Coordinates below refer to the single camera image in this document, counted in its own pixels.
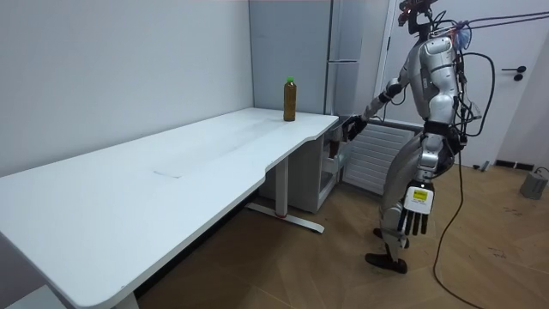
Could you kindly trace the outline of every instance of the brown bottle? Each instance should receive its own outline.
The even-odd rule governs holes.
[[[284,121],[295,121],[295,100],[298,95],[298,86],[293,83],[293,76],[288,77],[284,85]]]

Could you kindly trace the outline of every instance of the cable on floor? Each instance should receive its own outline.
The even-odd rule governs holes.
[[[457,211],[455,212],[454,216],[452,217],[452,220],[449,221],[448,225],[444,229],[444,232],[443,232],[442,236],[440,237],[440,241],[438,242],[438,248],[437,248],[437,256],[435,257],[435,264],[432,266],[432,273],[435,276],[435,280],[437,281],[438,285],[440,285],[441,288],[443,288],[450,295],[452,295],[455,298],[457,298],[458,300],[461,300],[462,302],[470,305],[473,308],[484,309],[483,307],[477,306],[474,303],[472,303],[468,300],[465,300],[461,296],[459,296],[459,295],[455,294],[454,292],[450,291],[449,288],[446,288],[446,286],[444,286],[444,284],[440,281],[440,279],[438,279],[438,275],[437,275],[438,258],[440,256],[440,249],[443,245],[444,236],[446,236],[446,232],[448,232],[449,227],[452,226],[452,223],[454,223],[454,220],[460,214],[460,211],[462,211],[462,207],[463,207],[463,174],[462,174],[462,153],[461,152],[458,155],[458,157],[459,157],[458,168],[459,168],[459,171],[460,171],[460,197],[461,197],[460,206],[457,208]]]

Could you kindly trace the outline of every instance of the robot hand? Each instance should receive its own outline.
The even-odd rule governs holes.
[[[354,140],[356,136],[360,134],[360,132],[362,132],[367,125],[368,123],[363,120],[361,116],[352,116],[348,120],[349,141]]]

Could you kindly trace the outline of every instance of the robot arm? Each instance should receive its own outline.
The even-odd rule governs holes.
[[[352,141],[358,134],[360,134],[360,132],[362,132],[366,127],[368,120],[374,117],[377,112],[385,106],[385,104],[391,102],[396,95],[402,92],[402,89],[404,89],[408,83],[407,66],[404,65],[401,69],[399,77],[393,78],[387,83],[385,90],[370,102],[364,110],[362,116],[355,116],[352,118],[352,127],[349,129],[349,140]]]

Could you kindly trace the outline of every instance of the electrical cable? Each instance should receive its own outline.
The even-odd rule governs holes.
[[[484,129],[484,124],[486,122],[486,119],[488,118],[488,112],[490,111],[490,106],[492,105],[492,100],[494,98],[494,92],[496,91],[496,66],[494,65],[494,61],[485,54],[481,54],[479,52],[466,52],[462,56],[465,57],[465,56],[468,56],[468,55],[474,55],[474,56],[482,57],[482,58],[488,60],[488,62],[490,62],[490,66],[492,67],[492,89],[490,90],[490,98],[488,99],[488,104],[486,105],[486,109],[484,111],[484,117],[482,118],[482,122],[480,123],[479,132],[477,132],[476,134],[472,134],[472,135],[469,135],[469,134],[466,133],[467,136],[469,136],[469,137],[477,137],[480,134],[482,134],[482,130]]]
[[[545,170],[546,172],[549,173],[549,169],[546,169],[546,168],[544,168],[544,167],[538,167],[538,168],[535,170],[534,173],[540,173],[541,170]]]
[[[511,24],[516,24],[516,23],[526,22],[526,21],[538,21],[538,20],[542,20],[542,19],[546,19],[546,18],[549,18],[549,15],[542,16],[542,17],[527,18],[527,19],[523,19],[523,20],[519,20],[519,21],[507,21],[507,22],[499,22],[499,23],[495,23],[495,24],[491,24],[491,25],[470,27],[470,29],[473,30],[473,29],[483,29],[483,28],[488,28],[488,27],[511,25]]]
[[[498,16],[498,17],[484,17],[484,18],[477,18],[474,19],[471,22],[477,22],[477,21],[496,21],[496,20],[502,20],[502,19],[511,19],[511,18],[521,18],[521,17],[531,17],[531,16],[538,16],[538,15],[547,15],[549,14],[549,11],[546,12],[538,12],[538,13],[529,13],[529,14],[520,14],[520,15],[506,15],[506,16]]]
[[[387,117],[387,104],[383,107],[383,120],[381,121],[382,124],[385,123],[385,117]]]
[[[462,173],[462,153],[461,152],[459,153],[458,158],[459,158],[458,159],[459,160],[458,161],[458,167],[459,167],[459,174],[460,174],[460,198],[461,198],[461,201],[460,201],[459,207],[457,208],[457,211],[455,212],[452,219],[449,221],[449,223],[446,226],[446,228],[444,229],[442,235],[440,236],[440,240],[438,241],[437,256],[435,257],[435,263],[432,266],[432,273],[435,276],[435,280],[437,281],[438,285],[440,285],[440,287],[443,288],[450,295],[452,295],[455,298],[457,298],[458,300],[461,300],[462,302],[470,305],[473,308],[484,309],[483,307],[477,306],[474,303],[472,303],[468,300],[465,300],[461,296],[459,296],[459,295],[455,294],[454,292],[450,291],[449,288],[446,288],[446,286],[444,286],[444,284],[440,281],[440,279],[438,279],[438,275],[437,275],[438,258],[440,257],[440,249],[442,248],[442,245],[443,245],[444,236],[446,236],[446,232],[448,232],[448,229],[452,226],[452,223],[454,223],[454,220],[457,218],[457,216],[460,214],[460,212],[462,211],[462,208],[463,208],[464,197],[463,197],[463,173]]]

